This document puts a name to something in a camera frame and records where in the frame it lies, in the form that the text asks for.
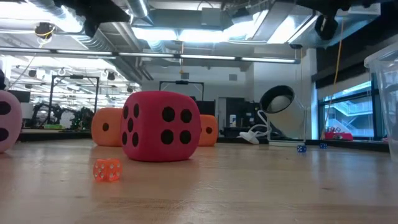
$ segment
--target glass window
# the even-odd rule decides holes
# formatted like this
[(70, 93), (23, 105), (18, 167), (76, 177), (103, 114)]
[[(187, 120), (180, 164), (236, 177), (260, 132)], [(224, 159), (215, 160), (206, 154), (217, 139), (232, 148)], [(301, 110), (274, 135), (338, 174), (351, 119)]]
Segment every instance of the glass window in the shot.
[[(329, 105), (324, 106), (325, 118)], [(326, 128), (334, 127), (354, 137), (374, 137), (370, 96), (331, 104)]]
[[(370, 91), (370, 90), (371, 90), (371, 82), (368, 81), (368, 82), (364, 82), (362, 84), (353, 86), (351, 88), (348, 88), (346, 90), (340, 91), (338, 93), (335, 93), (333, 95), (333, 99), (341, 98), (341, 97), (344, 97), (344, 96), (351, 96), (351, 95), (354, 95), (354, 94), (357, 94), (357, 93), (362, 93), (364, 91)], [(323, 99), (323, 101), (330, 100), (330, 97), (331, 96), (325, 97)]]

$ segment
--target black equipment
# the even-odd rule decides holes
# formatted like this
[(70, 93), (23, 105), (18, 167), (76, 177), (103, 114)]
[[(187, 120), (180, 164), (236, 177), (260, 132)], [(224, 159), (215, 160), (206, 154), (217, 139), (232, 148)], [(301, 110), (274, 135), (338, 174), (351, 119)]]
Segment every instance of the black equipment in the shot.
[(398, 2), (398, 0), (294, 0), (294, 3), (322, 13), (315, 24), (315, 31), (321, 39), (330, 40), (338, 27), (335, 20), (337, 10), (347, 11), (351, 6), (368, 8), (374, 3), (391, 1)]

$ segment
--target white lamp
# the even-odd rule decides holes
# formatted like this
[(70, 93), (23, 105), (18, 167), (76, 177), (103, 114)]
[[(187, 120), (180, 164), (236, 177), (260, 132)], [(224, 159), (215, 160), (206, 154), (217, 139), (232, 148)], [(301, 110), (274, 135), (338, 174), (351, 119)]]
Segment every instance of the white lamp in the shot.
[[(260, 108), (257, 113), (265, 124), (254, 125), (248, 132), (240, 132), (240, 137), (252, 144), (259, 144), (257, 137), (268, 135), (271, 144), (271, 125), (272, 123), (282, 133), (289, 138), (305, 139), (305, 110), (299, 100), (295, 97), (293, 89), (289, 86), (275, 86), (260, 99)], [(261, 116), (261, 112), (267, 115), (268, 122)], [(267, 128), (262, 133), (253, 130), (259, 126)], [(296, 146), (296, 143), (275, 144), (276, 146)]]
[(286, 137), (303, 138), (304, 107), (289, 86), (275, 86), (262, 96), (260, 108)]

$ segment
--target metal frame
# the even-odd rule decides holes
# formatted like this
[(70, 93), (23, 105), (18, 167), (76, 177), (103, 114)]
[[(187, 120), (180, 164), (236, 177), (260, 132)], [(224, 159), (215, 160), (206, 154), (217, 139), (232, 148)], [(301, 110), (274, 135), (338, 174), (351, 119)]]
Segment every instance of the metal frame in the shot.
[[(64, 78), (76, 78), (76, 75), (53, 75), (51, 78), (51, 90), (50, 90), (50, 100), (49, 100), (49, 113), (47, 115), (47, 124), (50, 124), (51, 121), (51, 109), (52, 109), (52, 97), (53, 97), (53, 91), (54, 87), (57, 86), (57, 84), (60, 82), (58, 81), (57, 83), (54, 83), (56, 78), (61, 78), (63, 80)], [(98, 89), (100, 87), (100, 78), (99, 77), (88, 77), (88, 76), (79, 76), (79, 78), (95, 78), (97, 79), (97, 84), (95, 85), (95, 102), (94, 102), (94, 113), (97, 111), (97, 101), (98, 101)]]
[[(162, 84), (163, 83), (174, 83), (176, 85), (184, 85), (184, 84), (179, 84), (178, 81), (160, 81), (159, 82), (159, 91), (162, 91)], [(204, 82), (188, 82), (188, 84), (201, 84), (201, 100), (204, 101), (205, 99), (205, 83)]]
[(116, 59), (118, 57), (148, 57), (148, 58), (177, 58), (177, 59), (199, 59), (199, 60), (225, 60), (235, 62), (264, 62), (264, 63), (287, 63), (300, 64), (297, 58), (271, 58), (271, 57), (245, 57), (225, 55), (192, 55), (192, 54), (164, 54), (145, 52), (105, 52), (92, 50), (62, 50), (62, 49), (36, 49), (25, 47), (0, 47), (3, 54), (9, 55), (36, 55), (44, 57), (84, 57)]

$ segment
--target red object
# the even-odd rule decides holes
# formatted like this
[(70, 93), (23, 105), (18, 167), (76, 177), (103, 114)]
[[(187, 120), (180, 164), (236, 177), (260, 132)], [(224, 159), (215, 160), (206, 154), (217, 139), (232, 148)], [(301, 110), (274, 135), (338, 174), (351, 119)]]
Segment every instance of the red object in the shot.
[(21, 128), (21, 104), (13, 94), (0, 90), (0, 153), (15, 144)]
[(119, 159), (97, 159), (93, 174), (97, 181), (119, 180), (122, 174), (122, 164)]
[(354, 137), (351, 133), (325, 133), (325, 139), (353, 141)]
[(198, 146), (200, 114), (189, 96), (169, 91), (133, 93), (121, 121), (123, 151), (130, 159), (182, 161)]

